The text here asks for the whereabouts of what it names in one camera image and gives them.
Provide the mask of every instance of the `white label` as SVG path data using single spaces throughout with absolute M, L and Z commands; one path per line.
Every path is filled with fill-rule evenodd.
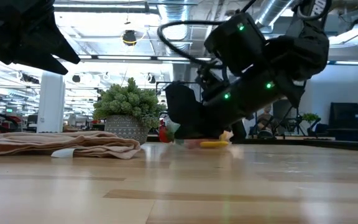
M 52 153 L 51 157 L 55 158 L 72 158 L 75 148 L 59 149 Z
M 324 8 L 326 7 L 326 0 L 315 0 L 314 2 L 314 5 L 313 5 L 313 8 L 311 10 L 311 15 L 312 16 L 317 16 L 317 15 L 320 15 Z

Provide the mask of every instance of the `person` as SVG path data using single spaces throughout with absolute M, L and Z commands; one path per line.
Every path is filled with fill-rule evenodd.
M 272 110 L 272 105 L 268 105 L 264 108 L 264 112 L 258 116 L 258 128 L 262 130 L 262 128 L 268 123 L 268 121 L 272 118 L 273 115 L 270 114 Z M 278 121 L 273 118 L 273 120 L 266 125 L 266 130 L 273 131 L 273 129 L 278 126 Z

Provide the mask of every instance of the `green succulent plant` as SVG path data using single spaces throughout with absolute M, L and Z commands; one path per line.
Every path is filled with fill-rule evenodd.
M 309 125 L 311 125 L 314 121 L 319 119 L 320 117 L 317 114 L 314 113 L 305 113 L 302 115 L 303 120 L 305 120 Z
M 94 119 L 105 119 L 111 115 L 131 115 L 146 128 L 157 128 L 158 116 L 167 108 L 158 103 L 153 90 L 142 90 L 133 78 L 128 79 L 128 86 L 113 84 L 110 89 L 101 92 L 101 101 L 93 105 Z

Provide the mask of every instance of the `white column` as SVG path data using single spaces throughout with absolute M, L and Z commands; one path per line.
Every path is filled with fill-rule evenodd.
M 38 133 L 63 131 L 65 88 L 63 75 L 43 72 L 37 121 Z

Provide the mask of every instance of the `yellow object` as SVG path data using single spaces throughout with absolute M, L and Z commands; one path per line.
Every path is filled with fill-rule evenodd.
M 203 148 L 220 148 L 225 147 L 229 143 L 226 141 L 227 132 L 223 132 L 223 134 L 220 135 L 219 141 L 205 141 L 200 143 L 200 147 Z
M 216 141 L 216 142 L 201 142 L 200 147 L 203 148 L 219 148 L 219 147 L 225 147 L 229 143 L 226 141 Z
M 121 35 L 121 40 L 122 40 L 124 43 L 134 44 L 134 46 L 135 46 L 135 43 L 136 43 L 136 42 L 138 42 L 138 41 L 140 41 L 140 40 L 143 40 L 143 38 L 146 36 L 146 33 L 147 33 L 147 30 L 146 30 L 145 32 L 143 32 L 143 36 L 142 36 L 140 39 L 135 40 L 135 41 L 126 41 L 126 40 L 124 40 L 124 34 L 122 34 L 122 35 Z

